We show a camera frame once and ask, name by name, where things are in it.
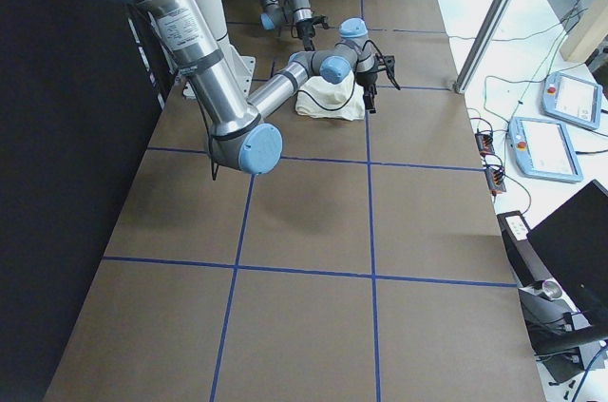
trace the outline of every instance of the black monitor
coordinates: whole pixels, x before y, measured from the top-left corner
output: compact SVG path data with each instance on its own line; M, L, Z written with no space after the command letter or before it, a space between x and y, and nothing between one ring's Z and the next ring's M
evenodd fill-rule
M528 233L549 272L591 324L608 322L608 191L598 182Z

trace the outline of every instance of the blue cable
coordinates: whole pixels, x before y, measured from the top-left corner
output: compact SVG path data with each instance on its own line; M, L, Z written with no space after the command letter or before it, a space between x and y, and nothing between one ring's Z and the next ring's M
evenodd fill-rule
M582 388L582 384L585 382L585 379L587 378L587 375L589 374L589 371L591 371L591 368L593 367L593 363L596 362L596 359L598 359L599 356L601 355L601 353L605 352L607 348L608 348L608 345L604 345L603 347L601 347L598 350L598 352L596 353L596 355L593 356L593 359L591 359L591 362L589 363L589 365L585 369L585 372L582 375L582 379L580 380L579 386L577 387L577 391L574 393L574 396L572 396L572 401L571 402L576 402L577 401L577 396L579 395L580 388Z

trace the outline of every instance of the black curtain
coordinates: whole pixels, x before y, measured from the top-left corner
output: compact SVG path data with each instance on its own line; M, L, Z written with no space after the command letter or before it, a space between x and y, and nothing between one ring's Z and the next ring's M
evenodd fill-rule
M42 399L160 113L103 0L0 0L0 400Z

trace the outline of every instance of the white towel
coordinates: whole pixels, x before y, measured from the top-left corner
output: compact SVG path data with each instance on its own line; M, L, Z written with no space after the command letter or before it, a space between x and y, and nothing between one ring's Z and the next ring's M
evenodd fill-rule
M322 77L312 77L304 84L300 90L304 90L314 96L318 103L328 109L335 109L342 106L351 96L354 74L352 72L342 81L341 84L334 85L325 81ZM363 104L363 87L355 84L352 98L347 105L340 110L328 111L322 109L305 93L298 91L295 102L295 112L300 115L307 115L319 118L332 118L344 120L363 120L365 117L365 105Z

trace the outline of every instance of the blue-framed tablet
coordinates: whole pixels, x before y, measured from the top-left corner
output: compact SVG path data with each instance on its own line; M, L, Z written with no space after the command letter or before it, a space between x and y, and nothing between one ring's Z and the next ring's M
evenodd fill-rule
M602 87L577 77L554 72L544 82L544 113L587 129L599 128Z
M562 122L514 117L508 135L517 166L526 177L582 181L577 154Z

